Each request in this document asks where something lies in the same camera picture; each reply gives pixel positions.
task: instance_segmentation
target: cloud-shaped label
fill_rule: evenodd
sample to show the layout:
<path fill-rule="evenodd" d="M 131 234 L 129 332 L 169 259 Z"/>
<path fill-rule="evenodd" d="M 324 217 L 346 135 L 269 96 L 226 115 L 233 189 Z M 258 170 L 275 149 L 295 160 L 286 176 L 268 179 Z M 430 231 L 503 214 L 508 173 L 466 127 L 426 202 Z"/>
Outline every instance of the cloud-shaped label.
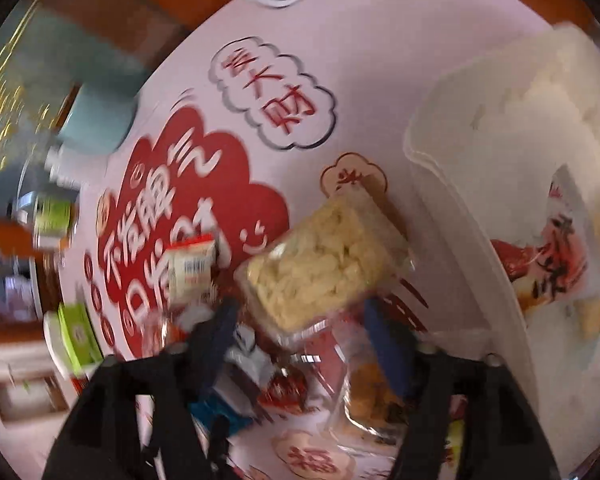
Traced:
<path fill-rule="evenodd" d="M 320 176 L 320 189 L 328 197 L 344 186 L 354 186 L 364 177 L 372 176 L 380 189 L 386 192 L 388 183 L 380 166 L 355 152 L 343 153 Z"/>
<path fill-rule="evenodd" d="M 240 139 L 207 131 L 202 112 L 183 106 L 157 140 L 137 140 L 120 191 L 100 199 L 96 228 L 107 295 L 118 305 L 129 349 L 140 357 L 145 317 L 168 305 L 168 245 L 212 232 L 218 266 L 232 276 L 287 231 L 289 219 L 282 195 L 251 181 Z"/>
<path fill-rule="evenodd" d="M 308 431 L 288 430 L 272 444 L 291 472 L 306 480 L 350 480 L 356 468 L 352 456 Z"/>
<path fill-rule="evenodd" d="M 222 47 L 211 60 L 209 79 L 224 105 L 255 128 L 274 150 L 320 146 L 336 125 L 334 95 L 303 71 L 302 62 L 280 54 L 260 38 Z"/>

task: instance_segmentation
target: clear plastic box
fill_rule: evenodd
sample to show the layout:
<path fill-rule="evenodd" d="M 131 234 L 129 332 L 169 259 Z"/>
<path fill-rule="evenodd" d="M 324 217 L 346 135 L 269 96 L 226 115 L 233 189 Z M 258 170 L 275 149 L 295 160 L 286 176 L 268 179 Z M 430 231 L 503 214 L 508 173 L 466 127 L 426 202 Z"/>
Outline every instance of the clear plastic box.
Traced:
<path fill-rule="evenodd" d="M 410 265 L 404 236 L 363 187 L 350 186 L 244 262 L 235 278 L 267 335 L 296 349 Z"/>
<path fill-rule="evenodd" d="M 367 395 L 368 392 L 355 391 L 355 388 L 360 389 L 361 385 L 360 378 L 356 385 L 353 377 L 357 372 L 364 372 L 365 367 L 378 369 L 377 374 L 370 373 L 368 375 L 369 384 L 363 386 L 363 388 L 375 389 L 373 406 Z M 395 456 L 406 434 L 407 423 L 406 421 L 387 422 L 381 420 L 384 418 L 382 415 L 386 416 L 392 410 L 391 404 L 396 404 L 402 412 L 400 417 L 406 412 L 404 405 L 399 406 L 400 401 L 397 397 L 393 399 L 394 397 L 390 393 L 386 380 L 380 375 L 375 359 L 371 355 L 365 357 L 364 353 L 356 355 L 349 361 L 340 395 L 325 424 L 323 435 L 335 441 L 339 448 L 346 451 Z M 369 404 L 368 413 L 364 416 L 361 416 L 361 411 L 365 411 L 365 407 L 363 405 L 361 409 L 361 403 Z"/>

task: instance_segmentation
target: barcode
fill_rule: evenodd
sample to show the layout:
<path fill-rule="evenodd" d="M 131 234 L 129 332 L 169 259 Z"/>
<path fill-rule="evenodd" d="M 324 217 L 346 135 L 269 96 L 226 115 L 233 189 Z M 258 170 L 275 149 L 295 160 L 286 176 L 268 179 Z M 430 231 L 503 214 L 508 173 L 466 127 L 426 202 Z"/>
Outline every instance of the barcode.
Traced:
<path fill-rule="evenodd" d="M 184 262 L 184 273 L 185 274 L 201 274 L 205 268 L 205 261 L 202 259 L 198 260 L 187 260 Z"/>

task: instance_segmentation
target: blue package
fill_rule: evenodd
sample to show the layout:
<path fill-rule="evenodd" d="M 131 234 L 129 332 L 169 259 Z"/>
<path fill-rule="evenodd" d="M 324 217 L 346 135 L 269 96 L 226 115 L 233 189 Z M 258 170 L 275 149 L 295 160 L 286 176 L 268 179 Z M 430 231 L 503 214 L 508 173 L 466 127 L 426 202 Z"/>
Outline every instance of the blue package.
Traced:
<path fill-rule="evenodd" d="M 416 338 L 407 327 L 385 318 L 381 301 L 379 298 L 365 300 L 365 329 L 390 388 L 403 399 L 413 395 Z"/>
<path fill-rule="evenodd" d="M 229 436 L 238 433 L 238 431 L 253 423 L 251 417 L 238 415 L 221 397 L 214 393 L 207 396 L 205 400 L 192 402 L 189 405 L 189 412 L 205 427 L 207 432 L 211 431 L 211 426 L 216 417 L 224 415 L 229 420 Z"/>

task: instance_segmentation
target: red cloud graphic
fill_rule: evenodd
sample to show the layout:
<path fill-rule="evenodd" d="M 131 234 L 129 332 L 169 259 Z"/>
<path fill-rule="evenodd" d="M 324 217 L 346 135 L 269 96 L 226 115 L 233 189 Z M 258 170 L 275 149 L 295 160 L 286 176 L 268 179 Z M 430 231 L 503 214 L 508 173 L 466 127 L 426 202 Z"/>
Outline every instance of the red cloud graphic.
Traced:
<path fill-rule="evenodd" d="M 98 220 L 98 265 L 136 356 L 142 318 L 166 306 L 161 257 L 170 242 L 216 232 L 219 263 L 233 270 L 289 227 L 283 197 L 251 182 L 240 140 L 230 132 L 206 133 L 202 115 L 190 106 L 171 116 L 155 145 L 148 137 L 136 142 L 118 198 L 107 191 L 99 209 L 108 215 Z"/>

